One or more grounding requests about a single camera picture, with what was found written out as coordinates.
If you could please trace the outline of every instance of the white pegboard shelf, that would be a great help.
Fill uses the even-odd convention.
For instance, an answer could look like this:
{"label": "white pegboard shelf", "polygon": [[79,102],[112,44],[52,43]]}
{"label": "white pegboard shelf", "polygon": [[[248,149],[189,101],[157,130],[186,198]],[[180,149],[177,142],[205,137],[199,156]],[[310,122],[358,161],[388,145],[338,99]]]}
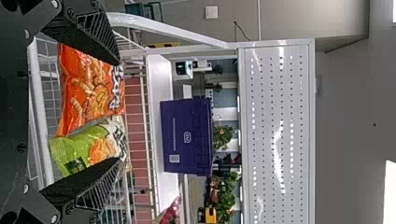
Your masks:
{"label": "white pegboard shelf", "polygon": [[244,223],[314,223],[313,42],[239,50]]}

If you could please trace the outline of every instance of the merchandise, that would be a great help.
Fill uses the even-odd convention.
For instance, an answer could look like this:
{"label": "merchandise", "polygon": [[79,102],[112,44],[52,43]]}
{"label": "merchandise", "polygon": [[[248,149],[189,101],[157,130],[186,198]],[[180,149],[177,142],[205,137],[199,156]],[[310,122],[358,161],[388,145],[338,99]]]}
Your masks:
{"label": "merchandise", "polygon": [[152,224],[179,224],[180,223],[180,195],[175,198],[172,204],[161,212],[151,223]]}
{"label": "merchandise", "polygon": [[125,112],[123,68],[103,63],[60,45],[63,113],[57,136],[66,136],[86,123]]}
{"label": "merchandise", "polygon": [[128,142],[120,116],[86,128],[68,137],[49,140],[52,157],[62,174],[75,174],[91,165],[111,157],[126,160]]}

